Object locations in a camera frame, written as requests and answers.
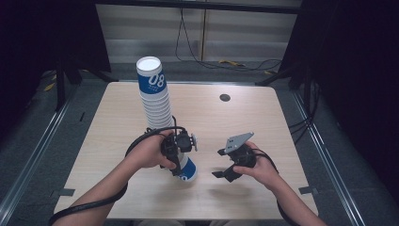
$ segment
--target person's right hand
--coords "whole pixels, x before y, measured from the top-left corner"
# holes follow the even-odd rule
[[[254,143],[247,141],[246,144],[251,149],[259,149]],[[280,179],[279,174],[276,172],[270,161],[265,157],[256,157],[256,165],[253,168],[235,166],[233,170],[237,173],[245,174],[255,178],[259,183],[266,186],[267,189],[272,189],[277,180]]]

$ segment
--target blue paper cup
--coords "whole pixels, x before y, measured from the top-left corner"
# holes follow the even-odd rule
[[[197,168],[193,161],[184,155],[182,161],[180,162],[180,167],[182,168],[182,174],[179,177],[182,181],[192,182],[197,178]]]
[[[136,64],[141,97],[156,101],[168,93],[167,80],[161,60],[154,56],[142,57]]]

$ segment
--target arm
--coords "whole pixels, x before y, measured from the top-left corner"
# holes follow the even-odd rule
[[[247,145],[252,149],[259,149],[252,142],[247,141]],[[296,195],[266,158],[257,157],[257,162],[254,168],[234,167],[233,170],[255,178],[259,183],[272,191],[284,212],[297,224],[326,225],[325,222],[317,217]]]
[[[173,132],[170,130],[161,134],[167,136],[171,133]],[[117,194],[142,168],[162,165],[168,169],[174,169],[176,165],[167,160],[160,151],[160,144],[164,140],[164,136],[152,136],[138,143],[102,181],[80,197],[72,206],[103,200]],[[54,225],[102,225],[113,205],[114,203],[66,216],[56,221]]]

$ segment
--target forearm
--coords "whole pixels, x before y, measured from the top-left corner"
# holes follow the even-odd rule
[[[278,177],[273,187],[269,187],[285,214],[299,225],[326,225],[312,210],[296,195],[291,187]]]
[[[100,201],[114,196],[128,183],[129,179],[139,170],[135,163],[123,159],[102,181],[80,197],[72,206]],[[56,221],[54,225],[102,225],[114,203],[88,209],[66,216]]]

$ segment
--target black circular object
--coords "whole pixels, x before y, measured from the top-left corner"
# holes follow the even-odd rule
[[[219,98],[221,101],[224,102],[228,102],[231,99],[231,97],[228,94],[221,94]]]

